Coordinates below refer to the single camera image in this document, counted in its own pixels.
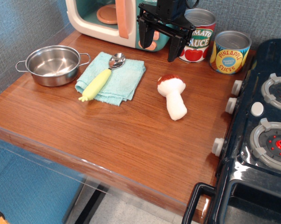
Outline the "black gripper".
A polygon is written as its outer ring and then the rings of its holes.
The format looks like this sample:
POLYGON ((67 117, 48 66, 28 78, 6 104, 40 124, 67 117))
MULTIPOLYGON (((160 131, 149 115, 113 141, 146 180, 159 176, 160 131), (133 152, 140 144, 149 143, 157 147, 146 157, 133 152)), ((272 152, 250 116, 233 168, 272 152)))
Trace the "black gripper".
POLYGON ((192 9, 187 0, 158 0, 153 3, 140 3, 138 5, 140 46, 143 49, 156 49, 159 39, 156 31, 171 37, 168 62, 179 57, 187 43, 190 43, 192 33, 196 27, 185 18, 187 9, 192 9))

